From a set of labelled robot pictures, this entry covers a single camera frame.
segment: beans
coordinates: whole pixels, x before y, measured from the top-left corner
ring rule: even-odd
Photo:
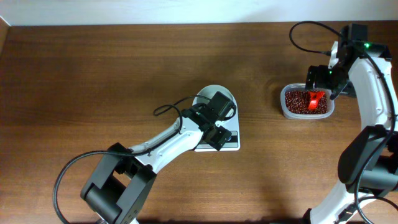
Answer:
[[[315,110],[309,110],[310,94],[308,91],[290,91],[285,93],[285,102],[287,109],[297,114],[324,114],[328,111],[327,98],[324,95],[319,99],[318,106]]]

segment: plastic container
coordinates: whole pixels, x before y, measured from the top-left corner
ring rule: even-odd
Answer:
[[[330,100],[331,91],[326,90],[326,89],[321,89],[321,88],[314,88],[314,90],[320,90],[320,91],[325,92],[325,96],[328,100],[327,101],[327,112],[324,114],[297,114],[297,113],[290,112],[286,107],[285,93],[290,92],[290,91],[297,91],[297,90],[306,91],[305,84],[304,83],[296,83],[296,84],[287,85],[280,93],[280,104],[282,105],[282,110],[283,110],[284,116],[286,118],[288,118],[288,119],[322,119],[322,118],[329,117],[335,110],[335,102],[333,100]]]

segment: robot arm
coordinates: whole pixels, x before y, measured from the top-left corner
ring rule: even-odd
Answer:
[[[398,102],[391,80],[391,56],[388,48],[367,42],[365,26],[351,24],[343,28],[341,33],[347,39],[354,40],[353,44],[362,46],[363,50],[368,52],[375,61],[384,74],[396,108]],[[339,181],[319,206],[307,211],[303,222],[346,223],[357,212],[353,190],[360,168],[370,153],[386,137],[387,130],[391,127],[390,104],[381,79],[370,61],[362,57],[356,49],[340,45],[339,42],[333,45],[328,67],[311,66],[308,70],[306,88],[311,88],[313,84],[315,87],[331,89],[333,91],[331,99],[339,94],[357,97],[362,131],[340,157]],[[374,195],[383,197],[388,192],[397,190],[396,157],[380,155],[381,151],[376,153],[364,172],[360,183],[359,200]],[[374,199],[364,200],[359,206],[363,208],[372,201]]]
[[[182,111],[182,117],[153,139],[129,148],[117,143],[109,151],[137,153],[136,157],[105,155],[81,190],[80,197],[106,223],[137,223],[157,173],[181,153],[194,149],[201,141],[220,150],[231,132],[220,125],[236,110],[232,99],[216,92],[207,103]],[[113,173],[126,174],[124,186]]]

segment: white wall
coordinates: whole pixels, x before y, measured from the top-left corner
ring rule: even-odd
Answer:
[[[0,0],[12,26],[398,20],[398,0]]]

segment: wooden table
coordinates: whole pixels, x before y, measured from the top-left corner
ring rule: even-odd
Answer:
[[[340,29],[348,22],[327,22]],[[362,22],[398,55],[398,22]],[[285,119],[280,91],[329,58],[296,49],[293,23],[11,27],[0,59],[0,223],[60,223],[52,189],[77,154],[139,144],[170,126],[152,110],[219,84],[238,102],[238,152],[186,152],[158,175],[139,215],[161,221],[242,222],[301,217],[334,186],[341,152],[360,132],[355,99],[319,121]],[[327,50],[337,38],[303,26],[297,42]],[[393,74],[398,83],[398,63]],[[190,102],[181,105],[188,107]],[[73,166],[60,187],[71,222],[98,217],[80,190],[100,156]],[[398,202],[398,194],[389,199]],[[395,223],[382,202],[364,209]]]

